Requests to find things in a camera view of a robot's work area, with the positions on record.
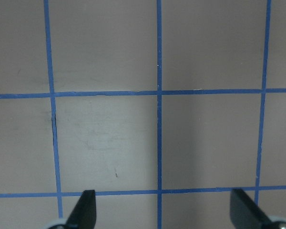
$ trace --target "blue grid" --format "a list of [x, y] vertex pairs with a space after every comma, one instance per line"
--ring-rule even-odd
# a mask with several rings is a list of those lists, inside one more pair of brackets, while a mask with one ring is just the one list
[[70, 97], [70, 96], [157, 96], [157, 156], [158, 156], [158, 188], [156, 190], [129, 190], [129, 191], [101, 191], [96, 192], [97, 196], [108, 195], [146, 195], [157, 194], [157, 217], [158, 228], [162, 228], [162, 194], [178, 194], [178, 193], [197, 193], [197, 192], [228, 192], [235, 187], [214, 187], [214, 188], [192, 188], [192, 189], [162, 189], [162, 96], [163, 95], [190, 95], [190, 94], [261, 94], [260, 106], [260, 121], [259, 121], [259, 137], [257, 149], [257, 163], [256, 163], [256, 181], [253, 187], [240, 187], [246, 191], [255, 191], [255, 202], [258, 203], [259, 191], [261, 190], [286, 190], [286, 186], [260, 186], [260, 170], [262, 160], [262, 141], [263, 141], [263, 127], [264, 127], [264, 113], [265, 101], [267, 93], [286, 93], [285, 88], [266, 88], [267, 75], [267, 58], [268, 58], [268, 42], [270, 30], [270, 15], [271, 15], [271, 0], [267, 0], [266, 11], [266, 28], [265, 28], [265, 43], [264, 43], [264, 63], [261, 89], [215, 89], [215, 90], [176, 90], [163, 91], [162, 90], [162, 16], [161, 16], [161, 0], [157, 0], [157, 91], [104, 91], [104, 92], [55, 92], [53, 85], [53, 70], [51, 57], [51, 34], [50, 34], [50, 18], [49, 18], [49, 2], [44, 0], [44, 15], [45, 15], [45, 31], [46, 31], [46, 49], [47, 49], [47, 63], [48, 63], [48, 77], [49, 77], [49, 93], [36, 94], [0, 94], [0, 99], [24, 99], [24, 98], [50, 98], [51, 100], [51, 117], [52, 117], [52, 131], [53, 131], [53, 151], [54, 164], [56, 176], [56, 192], [53, 193], [11, 193], [0, 194], [0, 198], [25, 198], [25, 197], [56, 197], [58, 201], [58, 214], [63, 217], [62, 211], [62, 197], [80, 196], [80, 192], [62, 192], [60, 167], [59, 167], [59, 151], [57, 143], [57, 129], [56, 129], [56, 97]]

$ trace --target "grid square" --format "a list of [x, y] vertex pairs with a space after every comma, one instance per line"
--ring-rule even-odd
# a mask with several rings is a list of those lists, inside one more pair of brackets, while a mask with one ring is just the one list
[[260, 88], [266, 2], [163, 1], [163, 89]]
[[43, 3], [0, 0], [0, 93], [46, 92]]
[[286, 88], [286, 0], [272, 0], [267, 86]]
[[267, 94], [261, 185], [286, 185], [286, 93]]
[[0, 229], [41, 229], [57, 218], [56, 198], [0, 198]]
[[260, 95], [171, 95], [162, 105], [163, 188], [254, 186]]
[[50, 100], [0, 99], [0, 193], [55, 191]]
[[62, 190], [156, 189], [156, 108], [156, 96], [57, 98]]
[[229, 204], [229, 192], [163, 194], [162, 228], [234, 229]]
[[56, 91], [142, 91], [157, 86], [154, 0], [51, 0]]
[[286, 190], [260, 191], [259, 206], [269, 216], [286, 218]]
[[[67, 217], [78, 197], [63, 197], [62, 200]], [[96, 229], [157, 228], [157, 195], [97, 196], [96, 210]]]

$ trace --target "screw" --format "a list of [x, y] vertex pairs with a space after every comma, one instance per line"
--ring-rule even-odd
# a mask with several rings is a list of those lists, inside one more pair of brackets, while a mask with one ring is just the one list
[[286, 229], [286, 223], [280, 223], [280, 224], [278, 225], [278, 227], [279, 227], [280, 229]]

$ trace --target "floor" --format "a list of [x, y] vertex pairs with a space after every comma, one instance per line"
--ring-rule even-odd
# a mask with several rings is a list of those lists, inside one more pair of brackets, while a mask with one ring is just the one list
[[0, 1], [0, 229], [95, 189], [97, 229], [286, 217], [286, 0]]

